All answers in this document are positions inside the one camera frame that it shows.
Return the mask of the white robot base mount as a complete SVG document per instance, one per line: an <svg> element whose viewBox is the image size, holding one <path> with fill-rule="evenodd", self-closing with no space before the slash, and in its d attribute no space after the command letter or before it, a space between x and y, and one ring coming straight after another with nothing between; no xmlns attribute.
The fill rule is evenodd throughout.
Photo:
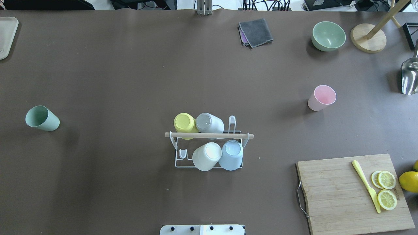
<svg viewBox="0 0 418 235"><path fill-rule="evenodd" d="M245 235L245 225L209 224L209 225L165 225L160 235Z"/></svg>

